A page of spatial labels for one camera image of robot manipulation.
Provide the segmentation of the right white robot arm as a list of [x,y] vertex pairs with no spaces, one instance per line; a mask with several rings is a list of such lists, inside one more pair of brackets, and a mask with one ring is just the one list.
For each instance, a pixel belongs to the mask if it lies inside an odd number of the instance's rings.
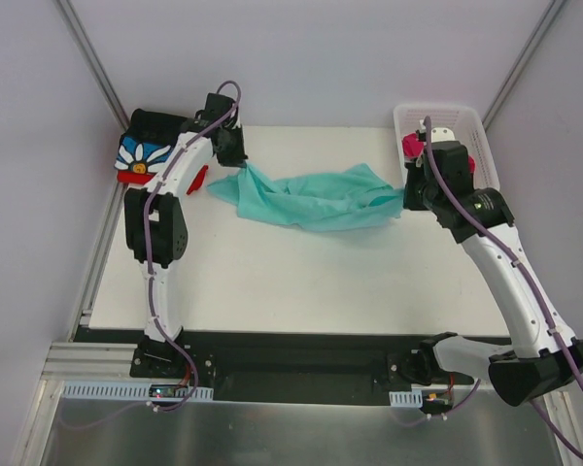
[[549,302],[522,250],[514,216],[500,192],[474,185],[468,150],[446,127],[422,127],[423,151],[408,157],[404,207],[435,214],[472,259],[505,321],[510,342],[493,345],[445,332],[421,342],[408,379],[440,383],[451,373],[486,380],[518,407],[583,373],[583,339]]

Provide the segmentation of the right aluminium frame post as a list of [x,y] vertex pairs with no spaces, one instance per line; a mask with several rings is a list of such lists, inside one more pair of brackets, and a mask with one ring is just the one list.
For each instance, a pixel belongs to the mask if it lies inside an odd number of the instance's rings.
[[486,131],[491,128],[492,124],[497,119],[501,110],[513,94],[517,84],[524,77],[529,66],[532,64],[538,50],[569,5],[569,0],[552,0],[548,2],[539,20],[535,24],[532,33],[524,43],[521,51],[502,81],[496,96],[482,118],[482,125]]

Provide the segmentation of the red folded t shirt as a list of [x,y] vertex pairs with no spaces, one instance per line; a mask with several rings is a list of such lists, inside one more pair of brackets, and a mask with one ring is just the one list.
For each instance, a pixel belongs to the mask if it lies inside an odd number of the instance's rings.
[[[204,165],[191,182],[187,190],[187,195],[192,194],[193,192],[197,191],[203,185],[207,172],[209,170],[208,165]],[[137,185],[145,185],[154,177],[154,173],[137,173],[132,171],[124,171],[119,170],[117,171],[117,181],[122,184],[137,184]]]

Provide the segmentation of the white plastic basket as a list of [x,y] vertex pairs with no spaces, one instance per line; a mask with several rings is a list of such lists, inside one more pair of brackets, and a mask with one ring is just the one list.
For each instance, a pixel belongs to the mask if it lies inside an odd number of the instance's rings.
[[456,140],[466,146],[469,155],[475,161],[474,186],[500,190],[487,136],[482,121],[474,109],[456,104],[415,102],[397,105],[393,110],[393,116],[402,183],[406,182],[407,177],[402,148],[403,137],[418,130],[420,121],[430,116],[432,126],[449,128],[454,132]]

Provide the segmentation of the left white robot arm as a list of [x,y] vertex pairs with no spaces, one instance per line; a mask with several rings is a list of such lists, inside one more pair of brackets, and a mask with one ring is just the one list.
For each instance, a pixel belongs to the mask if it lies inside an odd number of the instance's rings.
[[175,268],[189,244],[181,198],[212,160],[241,167],[248,156],[239,121],[239,100],[207,96],[193,118],[136,110],[120,139],[117,166],[152,173],[123,197],[125,240],[140,263],[147,287],[147,323],[138,349],[166,378],[179,376],[186,355],[178,349],[183,331],[173,297]]

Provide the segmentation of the left aluminium frame post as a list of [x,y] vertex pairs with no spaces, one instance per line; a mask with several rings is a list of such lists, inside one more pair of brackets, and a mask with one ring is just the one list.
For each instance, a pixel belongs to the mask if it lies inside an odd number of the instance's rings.
[[53,4],[65,23],[114,118],[121,129],[126,129],[129,123],[128,115],[73,3],[69,0],[54,0]]

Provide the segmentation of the teal t shirt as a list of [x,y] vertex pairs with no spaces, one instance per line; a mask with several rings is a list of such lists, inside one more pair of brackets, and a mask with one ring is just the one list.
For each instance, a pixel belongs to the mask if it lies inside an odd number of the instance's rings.
[[343,172],[272,180],[249,163],[207,186],[244,219],[311,232],[384,226],[400,217],[404,191],[362,163]]

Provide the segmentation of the magenta t shirt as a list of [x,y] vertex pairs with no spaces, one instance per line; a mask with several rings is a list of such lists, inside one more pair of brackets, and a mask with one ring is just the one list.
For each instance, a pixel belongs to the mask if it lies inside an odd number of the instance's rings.
[[[445,175],[444,170],[439,165],[436,144],[456,143],[458,146],[461,146],[462,143],[456,139],[455,134],[448,128],[435,128],[431,134],[431,141],[433,152],[435,153],[434,161],[440,173]],[[426,143],[421,141],[421,136],[417,133],[410,133],[403,137],[401,143],[405,165],[421,168],[424,164],[423,154],[426,146]]]

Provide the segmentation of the aluminium frame post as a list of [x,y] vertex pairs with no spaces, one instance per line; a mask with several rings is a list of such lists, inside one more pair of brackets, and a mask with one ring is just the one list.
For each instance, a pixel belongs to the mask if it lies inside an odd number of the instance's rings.
[[552,0],[548,2],[539,20],[535,24],[532,33],[524,43],[521,51],[502,81],[496,96],[482,118],[482,125],[486,131],[491,128],[492,124],[497,119],[501,110],[513,94],[517,84],[524,77],[529,66],[532,64],[538,50],[569,5],[569,0]]
[[54,0],[53,4],[65,23],[114,118],[121,129],[126,129],[129,123],[128,115],[73,3],[69,0]]

